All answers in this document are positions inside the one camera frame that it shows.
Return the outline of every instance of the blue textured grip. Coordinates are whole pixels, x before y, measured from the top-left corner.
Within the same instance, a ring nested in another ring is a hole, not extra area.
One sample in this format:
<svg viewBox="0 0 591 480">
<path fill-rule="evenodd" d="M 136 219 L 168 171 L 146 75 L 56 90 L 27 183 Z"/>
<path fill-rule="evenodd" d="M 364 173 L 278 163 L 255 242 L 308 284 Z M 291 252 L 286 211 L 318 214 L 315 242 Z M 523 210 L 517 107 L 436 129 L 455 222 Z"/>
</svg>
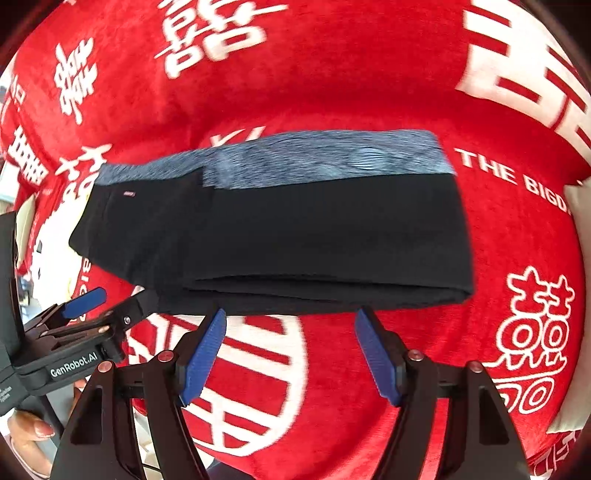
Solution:
<svg viewBox="0 0 591 480">
<path fill-rule="evenodd" d="M 355 317 L 355 334 L 379 394 L 393 406 L 399 407 L 402 395 L 396 388 L 396 369 L 363 310 L 358 311 Z"/>
<path fill-rule="evenodd" d="M 201 395 L 213 362 L 222 346 L 223 338 L 226 336 L 226 326 L 226 312 L 220 309 L 187 365 L 185 389 L 180 394 L 184 405 L 189 405 L 193 399 Z"/>
<path fill-rule="evenodd" d="M 95 288 L 85 293 L 81 297 L 70 300 L 64 305 L 61 314 L 65 319 L 73 320 L 81 317 L 85 313 L 94 310 L 107 301 L 107 292 L 104 288 Z"/>
</svg>

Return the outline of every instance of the gray waistband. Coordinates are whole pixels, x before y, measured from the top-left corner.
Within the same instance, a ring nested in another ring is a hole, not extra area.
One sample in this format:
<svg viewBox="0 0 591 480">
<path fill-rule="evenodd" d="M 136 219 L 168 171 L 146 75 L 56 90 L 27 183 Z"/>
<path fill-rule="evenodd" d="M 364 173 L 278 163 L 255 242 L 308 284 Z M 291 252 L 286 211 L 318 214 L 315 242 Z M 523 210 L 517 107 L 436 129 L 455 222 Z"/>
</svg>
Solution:
<svg viewBox="0 0 591 480">
<path fill-rule="evenodd" d="M 105 164 L 96 183 L 178 178 L 203 167 L 204 185 L 252 189 L 395 174 L 454 174 L 426 130 L 288 132 L 191 150 L 144 165 Z"/>
</svg>

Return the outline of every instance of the beige cushion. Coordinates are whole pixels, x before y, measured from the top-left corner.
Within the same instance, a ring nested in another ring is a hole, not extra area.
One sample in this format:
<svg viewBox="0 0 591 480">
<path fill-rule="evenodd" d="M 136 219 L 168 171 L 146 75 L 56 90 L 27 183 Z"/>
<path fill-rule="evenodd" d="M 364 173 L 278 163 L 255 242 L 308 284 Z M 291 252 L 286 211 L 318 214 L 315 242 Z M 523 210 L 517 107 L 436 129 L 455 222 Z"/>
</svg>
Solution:
<svg viewBox="0 0 591 480">
<path fill-rule="evenodd" d="M 27 245 L 29 243 L 29 234 L 31 233 L 31 225 L 33 225 L 34 218 L 35 196 L 31 195 L 17 212 L 17 268 L 20 268 L 22 262 L 25 260 Z"/>
<path fill-rule="evenodd" d="M 585 283 L 591 282 L 591 178 L 580 186 L 564 188 L 569 208 L 579 234 L 583 253 Z M 580 430 L 591 414 L 591 288 L 586 288 L 586 311 L 583 326 L 583 341 L 579 360 L 574 370 L 569 390 L 560 411 L 548 428 L 548 433 Z"/>
</svg>

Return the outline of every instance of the human hand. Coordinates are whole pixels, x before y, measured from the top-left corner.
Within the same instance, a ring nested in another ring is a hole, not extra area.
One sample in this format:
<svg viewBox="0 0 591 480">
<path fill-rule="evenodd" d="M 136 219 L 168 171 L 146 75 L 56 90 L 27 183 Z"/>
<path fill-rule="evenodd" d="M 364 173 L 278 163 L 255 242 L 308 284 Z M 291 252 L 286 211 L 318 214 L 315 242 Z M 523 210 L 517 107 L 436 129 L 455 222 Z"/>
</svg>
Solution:
<svg viewBox="0 0 591 480">
<path fill-rule="evenodd" d="M 86 380 L 78 380 L 74 383 L 74 402 L 70 415 L 82 395 L 86 386 Z M 27 411 L 16 410 L 8 419 L 8 430 L 12 439 L 12 445 L 22 461 L 33 471 L 42 476 L 49 477 L 51 473 L 51 461 L 38 447 L 37 442 L 43 442 L 55 435 L 51 425 L 39 419 Z"/>
</svg>

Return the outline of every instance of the fingernail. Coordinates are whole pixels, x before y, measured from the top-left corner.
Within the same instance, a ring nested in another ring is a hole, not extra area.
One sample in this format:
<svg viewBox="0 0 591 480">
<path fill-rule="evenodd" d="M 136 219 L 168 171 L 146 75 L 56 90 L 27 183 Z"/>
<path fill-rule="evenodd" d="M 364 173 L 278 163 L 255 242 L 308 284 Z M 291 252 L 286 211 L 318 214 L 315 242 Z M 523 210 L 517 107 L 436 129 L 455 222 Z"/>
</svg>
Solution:
<svg viewBox="0 0 591 480">
<path fill-rule="evenodd" d="M 35 434 L 39 438 L 48 439 L 56 434 L 51 428 L 51 425 L 48 425 L 47 423 L 41 420 L 36 420 L 33 424 L 33 428 L 35 428 Z"/>
</svg>

